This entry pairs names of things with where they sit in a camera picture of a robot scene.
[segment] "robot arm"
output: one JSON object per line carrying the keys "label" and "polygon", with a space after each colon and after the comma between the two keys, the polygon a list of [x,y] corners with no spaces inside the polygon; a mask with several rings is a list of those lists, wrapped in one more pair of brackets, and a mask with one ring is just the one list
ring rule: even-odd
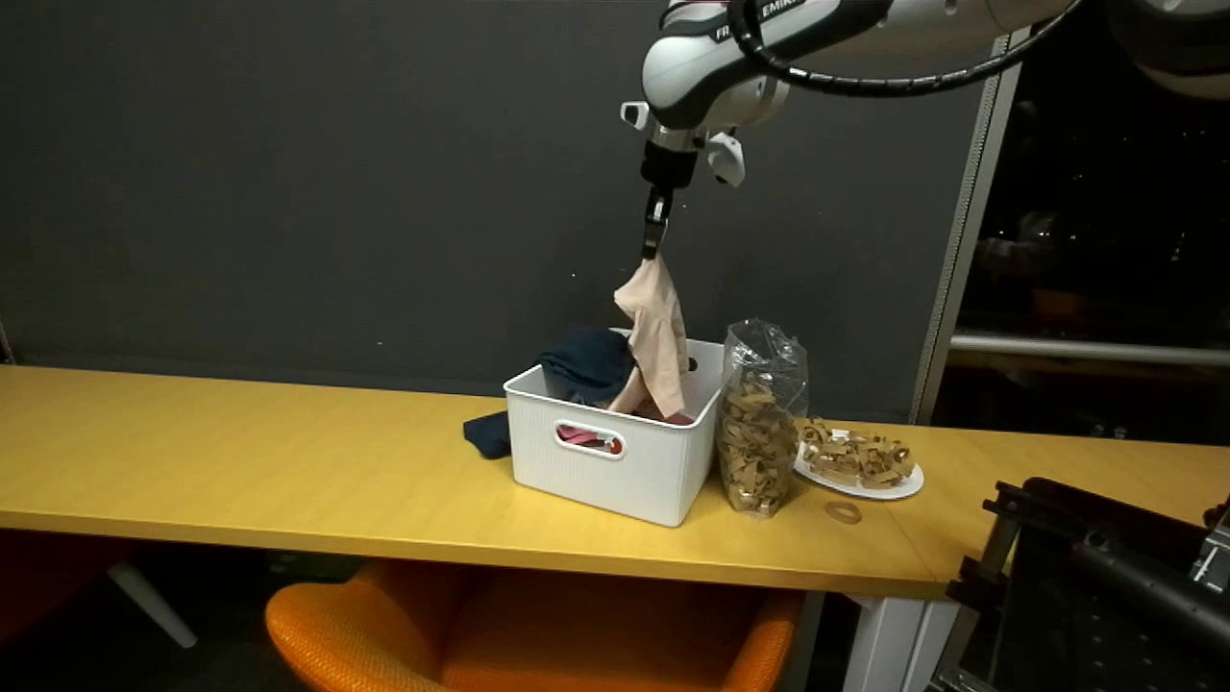
{"label": "robot arm", "polygon": [[[668,0],[641,63],[647,101],[620,115],[647,133],[647,257],[696,156],[742,184],[737,132],[788,90],[915,97],[973,84],[1020,63],[1075,0]],[[1112,0],[1112,26],[1151,78],[1230,101],[1230,0]],[[997,37],[1033,26],[992,52]]]}

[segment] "floor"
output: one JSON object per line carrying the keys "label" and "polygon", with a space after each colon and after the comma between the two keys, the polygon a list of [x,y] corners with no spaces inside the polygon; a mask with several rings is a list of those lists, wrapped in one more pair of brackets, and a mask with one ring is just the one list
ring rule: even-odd
{"label": "floor", "polygon": [[[277,660],[263,609],[287,582],[338,582],[342,556],[146,547],[135,566],[200,634],[178,650],[112,582],[92,583],[18,641],[0,650],[0,692],[301,692]],[[821,628],[809,692],[830,692],[843,628]]]}

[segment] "cable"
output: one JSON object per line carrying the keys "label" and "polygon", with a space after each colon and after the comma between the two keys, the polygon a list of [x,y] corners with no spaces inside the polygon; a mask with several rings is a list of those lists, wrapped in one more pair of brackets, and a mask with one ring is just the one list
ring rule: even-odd
{"label": "cable", "polygon": [[973,82],[983,82],[1014,63],[1025,56],[1066,14],[1073,14],[1080,0],[1073,0],[1060,14],[1044,18],[1025,42],[997,52],[989,63],[946,68],[946,73],[918,73],[918,78],[847,78],[847,73],[816,73],[775,56],[761,37],[761,2],[756,0],[732,0],[725,24],[737,51],[770,78],[811,90],[811,93],[839,93],[839,97],[921,97],[921,93],[950,93]]}

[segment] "yellow table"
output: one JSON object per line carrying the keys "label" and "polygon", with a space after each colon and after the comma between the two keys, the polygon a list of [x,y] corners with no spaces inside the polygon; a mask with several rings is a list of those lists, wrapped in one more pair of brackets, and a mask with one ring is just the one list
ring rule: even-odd
{"label": "yellow table", "polygon": [[850,422],[902,439],[901,504],[809,484],[747,519],[705,487],[684,525],[556,500],[486,463],[461,422],[497,395],[0,365],[0,525],[427,556],[938,601],[976,556],[997,482],[1053,475],[1196,521],[1230,492],[1226,446]]}

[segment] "cloth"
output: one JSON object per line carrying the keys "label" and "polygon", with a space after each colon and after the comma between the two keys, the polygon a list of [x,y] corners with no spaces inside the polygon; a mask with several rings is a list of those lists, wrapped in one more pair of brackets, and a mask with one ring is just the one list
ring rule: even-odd
{"label": "cloth", "polygon": [[640,363],[616,395],[616,413],[657,409],[661,420],[684,420],[689,395],[689,332],[665,255],[647,257],[636,277],[616,290],[620,311],[632,318],[632,357]]}
{"label": "cloth", "polygon": [[478,452],[486,457],[508,457],[510,439],[508,439],[508,413],[464,420],[461,434],[472,442]]}
{"label": "cloth", "polygon": [[590,409],[607,409],[636,368],[628,339],[607,328],[569,332],[555,339],[543,348],[537,365],[551,382],[551,395]]}

